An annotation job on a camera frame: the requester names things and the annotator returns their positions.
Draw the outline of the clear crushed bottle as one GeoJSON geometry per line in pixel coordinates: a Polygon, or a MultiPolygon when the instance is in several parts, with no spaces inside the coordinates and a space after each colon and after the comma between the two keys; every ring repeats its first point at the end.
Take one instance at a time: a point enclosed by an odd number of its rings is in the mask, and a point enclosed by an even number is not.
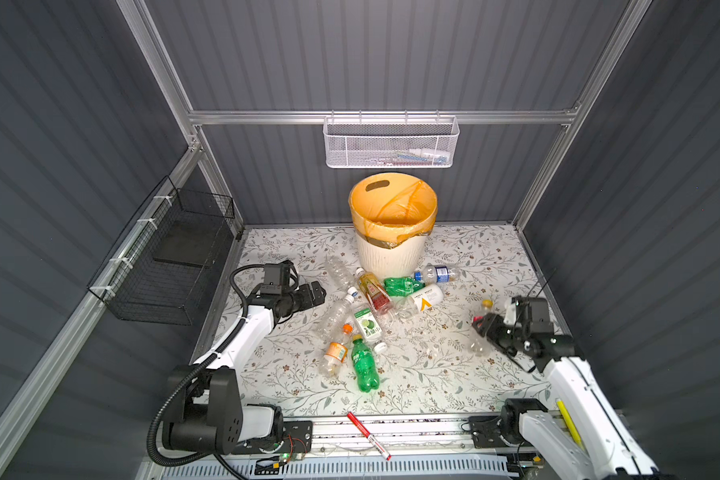
{"type": "Polygon", "coordinates": [[[354,274],[350,271],[347,264],[338,256],[327,257],[325,261],[325,268],[328,275],[340,291],[346,292],[350,288],[356,287],[354,274]]]}

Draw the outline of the clear bottle white cap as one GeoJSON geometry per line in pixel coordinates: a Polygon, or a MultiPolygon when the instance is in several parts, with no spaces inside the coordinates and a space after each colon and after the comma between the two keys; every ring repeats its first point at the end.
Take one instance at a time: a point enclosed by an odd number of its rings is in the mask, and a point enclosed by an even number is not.
{"type": "Polygon", "coordinates": [[[329,340],[334,331],[344,325],[358,297],[358,290],[349,287],[344,296],[329,308],[319,324],[318,333],[322,340],[329,340]]]}

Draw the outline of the orange label bottle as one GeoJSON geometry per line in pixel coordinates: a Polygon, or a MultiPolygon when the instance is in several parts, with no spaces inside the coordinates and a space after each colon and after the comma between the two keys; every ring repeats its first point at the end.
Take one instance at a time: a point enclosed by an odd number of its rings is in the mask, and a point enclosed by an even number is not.
{"type": "Polygon", "coordinates": [[[337,326],[329,336],[329,342],[320,365],[320,372],[326,377],[336,377],[349,355],[354,329],[351,324],[337,326]]]}

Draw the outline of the white yellow logo bottle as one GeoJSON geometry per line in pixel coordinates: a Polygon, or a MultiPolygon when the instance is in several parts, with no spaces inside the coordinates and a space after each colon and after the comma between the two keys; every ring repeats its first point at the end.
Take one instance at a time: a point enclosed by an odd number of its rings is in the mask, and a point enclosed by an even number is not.
{"type": "Polygon", "coordinates": [[[444,300],[442,289],[436,285],[427,285],[424,288],[404,297],[396,307],[397,313],[403,318],[410,318],[431,310],[444,300]]]}

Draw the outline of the large green soda bottle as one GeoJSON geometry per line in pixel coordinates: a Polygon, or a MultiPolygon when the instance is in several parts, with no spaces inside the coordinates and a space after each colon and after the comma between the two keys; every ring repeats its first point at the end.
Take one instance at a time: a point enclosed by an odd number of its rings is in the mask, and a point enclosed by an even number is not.
{"type": "Polygon", "coordinates": [[[351,359],[359,389],[362,392],[379,389],[381,381],[373,352],[360,334],[352,336],[351,359]]]}

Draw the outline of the pink label bottle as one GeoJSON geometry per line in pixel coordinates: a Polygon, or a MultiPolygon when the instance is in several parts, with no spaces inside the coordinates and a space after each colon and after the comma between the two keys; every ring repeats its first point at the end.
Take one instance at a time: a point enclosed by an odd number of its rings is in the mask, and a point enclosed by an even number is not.
{"type": "Polygon", "coordinates": [[[475,357],[484,357],[490,351],[490,345],[479,332],[476,325],[480,323],[480,318],[492,313],[493,305],[492,300],[484,299],[480,305],[470,313],[470,336],[467,341],[467,346],[469,352],[475,357]]]}

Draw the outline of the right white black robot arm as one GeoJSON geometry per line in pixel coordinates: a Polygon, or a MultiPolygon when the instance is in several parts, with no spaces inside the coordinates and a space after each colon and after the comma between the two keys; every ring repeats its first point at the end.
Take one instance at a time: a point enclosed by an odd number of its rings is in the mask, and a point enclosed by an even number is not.
{"type": "Polygon", "coordinates": [[[640,447],[599,387],[573,338],[557,334],[551,322],[529,307],[512,320],[488,313],[472,319],[478,338],[508,358],[523,356],[551,385],[562,402],[561,428],[535,399],[505,401],[497,426],[510,446],[532,446],[561,479],[673,479],[640,447]]]}

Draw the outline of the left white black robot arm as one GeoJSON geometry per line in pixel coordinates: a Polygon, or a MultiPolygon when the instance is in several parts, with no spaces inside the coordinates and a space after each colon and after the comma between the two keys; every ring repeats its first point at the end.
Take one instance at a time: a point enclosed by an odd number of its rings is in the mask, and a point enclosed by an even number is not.
{"type": "Polygon", "coordinates": [[[283,441],[282,409],[243,404],[239,374],[259,344],[282,319],[321,306],[322,285],[313,281],[288,291],[258,285],[242,296],[237,322],[205,354],[179,366],[168,379],[168,398],[150,423],[147,454],[163,467],[231,454],[241,443],[257,448],[283,441]]]}

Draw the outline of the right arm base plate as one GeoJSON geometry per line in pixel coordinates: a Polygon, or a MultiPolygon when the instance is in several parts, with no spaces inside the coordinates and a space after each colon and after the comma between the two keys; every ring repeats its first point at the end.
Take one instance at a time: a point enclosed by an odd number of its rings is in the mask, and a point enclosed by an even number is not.
{"type": "Polygon", "coordinates": [[[500,414],[470,416],[467,426],[475,448],[517,445],[510,422],[500,414]]]}

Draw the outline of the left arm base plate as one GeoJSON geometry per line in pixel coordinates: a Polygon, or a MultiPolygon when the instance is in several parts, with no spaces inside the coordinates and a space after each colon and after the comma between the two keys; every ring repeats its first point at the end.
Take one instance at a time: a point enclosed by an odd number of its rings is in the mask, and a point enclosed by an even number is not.
{"type": "Polygon", "coordinates": [[[312,421],[284,421],[276,424],[273,435],[245,440],[236,445],[233,455],[305,455],[311,451],[314,423],[312,421]]]}

